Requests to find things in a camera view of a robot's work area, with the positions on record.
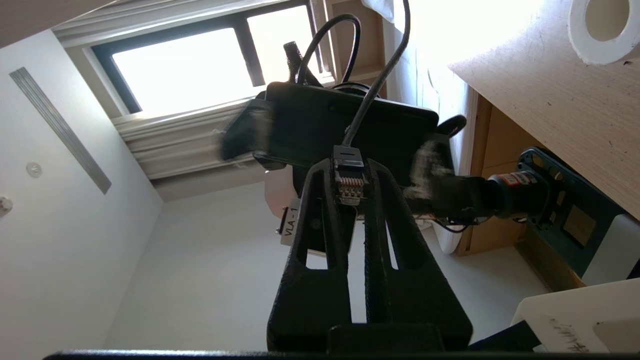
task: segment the black cable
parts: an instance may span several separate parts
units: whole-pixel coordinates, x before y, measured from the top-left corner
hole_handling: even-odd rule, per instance
[[[398,61],[400,60],[400,56],[406,49],[407,44],[409,44],[409,31],[411,30],[411,12],[409,11],[409,0],[403,0],[404,5],[404,34],[402,36],[402,41],[400,41],[400,45],[389,59],[389,62],[385,66],[384,69],[380,72],[376,80],[371,84],[371,88],[367,95],[365,95],[364,99],[362,99],[362,103],[360,103],[360,107],[358,108],[358,112],[353,117],[353,121],[347,130],[346,135],[344,135],[344,140],[342,141],[343,146],[351,146],[351,142],[353,138],[356,136],[358,132],[358,128],[362,124],[362,120],[364,119],[364,115],[371,107],[371,104],[376,99],[377,94],[380,92],[380,89],[385,84],[385,80],[387,76],[391,73],[391,70],[394,69]]]
[[[467,230],[467,228],[469,227],[469,225],[465,225],[465,226],[464,226],[462,229],[460,229],[460,230],[454,230],[454,229],[451,229],[450,227],[446,226],[445,224],[441,223],[441,222],[440,222],[440,221],[438,221],[438,220],[433,220],[433,222],[434,222],[434,223],[436,223],[436,224],[438,224],[438,225],[440,225],[443,229],[445,229],[446,231],[449,231],[450,233],[453,233],[453,234],[460,234],[460,233],[462,233],[464,230]]]
[[[347,64],[347,69],[344,72],[344,76],[342,77],[342,82],[345,83],[349,80],[351,75],[351,71],[353,70],[353,65],[356,62],[356,56],[358,56],[358,48],[360,47],[360,20],[350,13],[345,13],[342,15],[338,15],[333,19],[329,20],[318,30],[318,32],[314,35],[314,38],[311,40],[307,51],[305,52],[305,56],[302,58],[302,62],[300,63],[300,68],[298,69],[298,79],[296,81],[297,84],[304,84],[305,77],[307,75],[307,65],[311,60],[311,56],[313,56],[314,51],[316,51],[316,47],[320,44],[320,40],[329,32],[329,30],[334,27],[336,24],[342,21],[350,21],[353,23],[353,47],[351,48],[351,57],[349,57],[349,63]]]

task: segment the white floor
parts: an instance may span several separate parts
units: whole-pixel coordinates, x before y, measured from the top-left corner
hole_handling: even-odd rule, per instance
[[[289,248],[264,184],[164,205],[113,322],[107,348],[266,350],[266,325]],[[515,249],[457,258],[423,234],[474,326],[472,341],[509,326],[522,299],[545,293]],[[308,257],[310,268],[326,264]],[[354,322],[365,322],[364,226],[349,253]]]

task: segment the red label on motor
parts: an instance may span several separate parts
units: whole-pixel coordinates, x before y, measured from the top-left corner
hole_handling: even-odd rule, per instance
[[[520,186],[520,185],[529,185],[535,184],[538,182],[536,177],[531,175],[528,172],[510,172],[508,174],[500,174],[499,178],[504,181],[508,186]]]

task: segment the window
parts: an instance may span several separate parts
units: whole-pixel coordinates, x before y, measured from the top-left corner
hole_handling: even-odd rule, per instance
[[[131,113],[175,113],[257,93],[285,81],[282,46],[304,53],[314,28],[308,0],[290,0],[93,46]],[[320,72],[319,53],[309,64]]]

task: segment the white wall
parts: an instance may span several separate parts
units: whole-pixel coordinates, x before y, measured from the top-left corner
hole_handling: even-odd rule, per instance
[[[113,183],[96,187],[9,77],[26,67]],[[50,31],[0,49],[0,352],[101,348],[162,201]],[[26,163],[37,161],[34,179]]]
[[[265,350],[289,248],[264,184],[167,202],[114,321],[108,348]],[[509,326],[519,302],[546,289],[514,248],[454,258],[423,234],[474,325],[473,340]],[[310,267],[324,258],[309,257]],[[364,227],[349,253],[354,322],[365,322]]]
[[[389,21],[382,20],[382,35],[385,43],[385,61],[388,61],[402,40],[403,32]],[[404,50],[400,60],[387,78],[387,98],[392,101],[417,106],[422,104],[417,88],[418,72],[415,39],[409,37],[409,44]]]

